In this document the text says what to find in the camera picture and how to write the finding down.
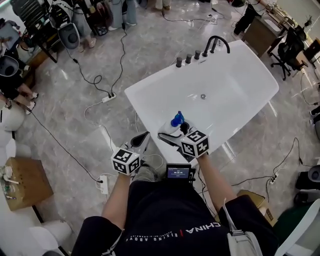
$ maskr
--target khaki pants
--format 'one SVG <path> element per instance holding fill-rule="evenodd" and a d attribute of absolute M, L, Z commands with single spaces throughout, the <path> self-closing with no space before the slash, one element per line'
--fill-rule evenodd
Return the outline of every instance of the khaki pants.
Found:
<path fill-rule="evenodd" d="M 141 167 L 133 181 L 159 182 L 166 176 L 165 171 L 155 170 L 152 167 Z"/>
<path fill-rule="evenodd" d="M 156 0 L 155 1 L 155 8 L 162 10 L 164 6 L 171 5 L 171 0 Z"/>

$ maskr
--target freestanding bathtub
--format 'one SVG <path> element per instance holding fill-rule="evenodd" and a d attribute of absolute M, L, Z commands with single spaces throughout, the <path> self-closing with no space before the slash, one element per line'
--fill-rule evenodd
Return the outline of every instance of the freestanding bathtub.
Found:
<path fill-rule="evenodd" d="M 187 163 L 176 147 L 159 140 L 158 130 L 178 111 L 209 135 L 210 152 L 248 123 L 279 86 L 261 60 L 241 40 L 208 57 L 192 57 L 137 82 L 125 93 L 168 163 Z"/>

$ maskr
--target small screen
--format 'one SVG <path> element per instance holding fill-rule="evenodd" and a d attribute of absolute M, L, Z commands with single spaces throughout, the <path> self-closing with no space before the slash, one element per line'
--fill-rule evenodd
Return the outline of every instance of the small screen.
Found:
<path fill-rule="evenodd" d="M 189 168 L 168 167 L 167 177 L 169 179 L 188 179 L 189 170 Z"/>

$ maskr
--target black shirt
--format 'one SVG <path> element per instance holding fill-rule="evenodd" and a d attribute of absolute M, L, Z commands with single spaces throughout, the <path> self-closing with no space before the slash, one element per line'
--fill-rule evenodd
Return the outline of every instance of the black shirt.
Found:
<path fill-rule="evenodd" d="M 278 240 L 272 227 L 247 195 L 226 203 L 237 229 L 253 232 L 264 256 L 273 256 Z M 230 255 L 225 211 L 215 221 L 189 183 L 135 181 L 130 186 L 125 230 L 108 219 L 84 220 L 72 256 Z"/>

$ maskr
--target power strip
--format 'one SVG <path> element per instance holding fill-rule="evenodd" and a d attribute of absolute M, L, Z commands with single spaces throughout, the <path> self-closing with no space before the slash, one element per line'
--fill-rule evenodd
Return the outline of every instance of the power strip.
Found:
<path fill-rule="evenodd" d="M 100 183 L 101 193 L 104 195 L 108 195 L 109 194 L 108 177 L 106 175 L 101 175 L 100 181 L 102 181 L 102 183 Z"/>
<path fill-rule="evenodd" d="M 104 97 L 104 98 L 102 99 L 102 102 L 103 102 L 103 103 L 107 103 L 107 102 L 109 102 L 109 101 L 114 100 L 116 97 L 117 97 L 117 95 L 114 93 L 113 96 L 111 96 L 111 98 L 109 98 L 109 96 Z"/>
<path fill-rule="evenodd" d="M 276 182 L 276 179 L 277 179 L 277 177 L 279 176 L 279 170 L 277 170 L 276 172 L 275 172 L 275 174 L 272 176 L 272 178 L 270 178 L 271 180 L 270 180 L 270 185 L 273 185 L 275 182 Z"/>

